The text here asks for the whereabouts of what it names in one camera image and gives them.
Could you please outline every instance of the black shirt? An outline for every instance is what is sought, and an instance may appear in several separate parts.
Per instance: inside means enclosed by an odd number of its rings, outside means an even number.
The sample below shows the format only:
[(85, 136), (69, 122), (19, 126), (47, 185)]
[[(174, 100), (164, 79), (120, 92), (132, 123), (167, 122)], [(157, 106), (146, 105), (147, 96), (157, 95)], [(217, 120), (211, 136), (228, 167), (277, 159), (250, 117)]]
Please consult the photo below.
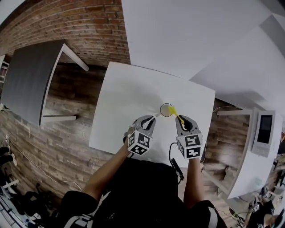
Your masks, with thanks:
[[(126, 159), (106, 191), (110, 193), (96, 211), (92, 227), (154, 223), (226, 228), (208, 200), (185, 208), (178, 198), (176, 172), (165, 164)], [(73, 216), (94, 212), (97, 206), (98, 201), (85, 193), (67, 192), (58, 216), (60, 227)]]

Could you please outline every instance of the yellow object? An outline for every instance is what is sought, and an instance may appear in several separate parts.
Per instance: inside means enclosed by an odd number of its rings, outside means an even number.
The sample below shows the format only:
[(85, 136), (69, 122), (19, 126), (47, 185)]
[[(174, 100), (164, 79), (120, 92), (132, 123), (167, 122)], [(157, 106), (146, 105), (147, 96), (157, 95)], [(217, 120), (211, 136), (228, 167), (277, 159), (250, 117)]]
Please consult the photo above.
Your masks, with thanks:
[(174, 114), (175, 116), (177, 116), (179, 118), (179, 120), (182, 122), (182, 124), (184, 124), (184, 120), (181, 119), (180, 116), (177, 114), (175, 107), (169, 106), (168, 109), (169, 109), (171, 114)]

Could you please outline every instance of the black cable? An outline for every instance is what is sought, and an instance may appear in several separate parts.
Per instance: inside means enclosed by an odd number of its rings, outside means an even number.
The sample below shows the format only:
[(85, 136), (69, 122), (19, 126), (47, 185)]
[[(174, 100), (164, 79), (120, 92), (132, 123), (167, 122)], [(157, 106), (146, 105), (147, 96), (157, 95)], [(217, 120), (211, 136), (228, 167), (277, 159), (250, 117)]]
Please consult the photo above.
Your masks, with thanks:
[(172, 145), (173, 144), (176, 144), (177, 145), (177, 143), (176, 142), (173, 142), (171, 145), (170, 145), (170, 147), (169, 147), (169, 162), (170, 162), (170, 164), (173, 166), (173, 164), (172, 164), (172, 162), (171, 162), (171, 158), (170, 158), (170, 153), (171, 153), (171, 147), (172, 147)]

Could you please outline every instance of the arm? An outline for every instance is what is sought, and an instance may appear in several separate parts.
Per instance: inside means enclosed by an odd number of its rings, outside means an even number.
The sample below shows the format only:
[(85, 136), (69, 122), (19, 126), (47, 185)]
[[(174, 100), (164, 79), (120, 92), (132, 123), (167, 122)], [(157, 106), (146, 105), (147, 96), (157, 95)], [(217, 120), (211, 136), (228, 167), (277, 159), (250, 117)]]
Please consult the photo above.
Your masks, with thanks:
[(187, 171), (187, 182), (184, 192), (184, 205), (192, 208), (204, 200), (204, 185), (199, 158), (190, 159)]
[(127, 143), (128, 141), (126, 140), (126, 143), (120, 150), (91, 176), (83, 189), (84, 193), (92, 196), (97, 201), (100, 200), (106, 185), (110, 182), (126, 157), (130, 154)]

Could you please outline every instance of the table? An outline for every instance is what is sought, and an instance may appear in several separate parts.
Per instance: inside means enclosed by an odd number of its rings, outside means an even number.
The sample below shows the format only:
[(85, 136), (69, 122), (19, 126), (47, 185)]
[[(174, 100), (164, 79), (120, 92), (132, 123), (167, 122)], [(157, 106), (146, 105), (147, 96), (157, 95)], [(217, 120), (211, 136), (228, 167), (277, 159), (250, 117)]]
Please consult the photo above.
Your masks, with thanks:
[(203, 170), (202, 173), (218, 186), (225, 194), (227, 199), (245, 195), (247, 193), (258, 191), (264, 185), (269, 176), (274, 159), (265, 158), (252, 153), (252, 146), (257, 128), (258, 109), (238, 110), (238, 111), (221, 111), (218, 115), (249, 115), (248, 134), (242, 154), (240, 166), (230, 187), (223, 185), (211, 173)]
[[(141, 116), (160, 113), (164, 103), (172, 104), (178, 114), (197, 122), (205, 145), (214, 99), (215, 91), (188, 80), (110, 62), (95, 110), (89, 146), (115, 154), (123, 145), (123, 134), (128, 127)], [(176, 142), (176, 136), (175, 117), (158, 116), (152, 148), (133, 158), (169, 164), (169, 146)], [(171, 149), (171, 158), (175, 158), (180, 167), (188, 165), (176, 145)]]
[(43, 115), (49, 86), (62, 52), (84, 70), (89, 70), (63, 40), (17, 49), (5, 77), (1, 103), (24, 120), (38, 126), (44, 122), (75, 120), (76, 116)]

